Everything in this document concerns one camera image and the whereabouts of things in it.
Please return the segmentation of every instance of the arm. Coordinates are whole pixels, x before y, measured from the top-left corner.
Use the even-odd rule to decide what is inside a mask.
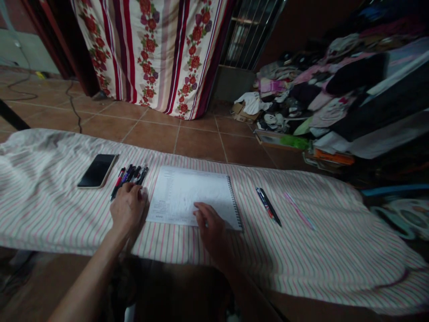
[[[250,277],[234,261],[226,238],[225,222],[213,207],[195,203],[194,212],[204,247],[228,280],[244,321],[281,321],[276,311]]]
[[[61,300],[49,321],[92,321],[99,312],[101,297],[109,285],[119,254],[139,227],[145,198],[142,186],[126,183],[110,206],[112,229],[94,256]]]

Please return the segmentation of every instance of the curtain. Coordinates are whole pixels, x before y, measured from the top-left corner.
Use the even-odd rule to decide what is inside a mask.
[[[204,115],[235,0],[71,0],[108,97]]]

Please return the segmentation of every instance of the orange item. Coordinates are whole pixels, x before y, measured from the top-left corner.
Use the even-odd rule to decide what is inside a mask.
[[[351,155],[339,154],[339,153],[329,154],[317,148],[314,149],[314,157],[316,159],[331,161],[335,163],[341,163],[343,165],[352,165],[354,163],[354,157]]]

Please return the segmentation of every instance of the wall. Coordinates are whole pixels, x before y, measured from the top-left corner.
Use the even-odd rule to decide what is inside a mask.
[[[321,38],[345,21],[362,0],[287,0],[255,68],[277,60],[284,51],[299,51],[309,38]]]
[[[13,64],[8,63],[9,61],[17,63],[17,67],[28,68],[23,54],[14,43],[15,37],[18,37],[32,70],[59,74],[58,68],[55,66],[40,37],[37,36],[37,32],[21,2],[19,0],[4,1],[11,23],[17,31],[17,36],[7,29],[3,15],[0,14],[0,65],[13,66]]]
[[[212,99],[235,101],[245,92],[250,91],[255,77],[255,74],[250,71],[219,66]]]

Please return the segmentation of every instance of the phone screen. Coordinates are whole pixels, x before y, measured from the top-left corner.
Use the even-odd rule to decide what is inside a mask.
[[[114,154],[97,155],[77,186],[81,188],[100,187],[115,157]]]

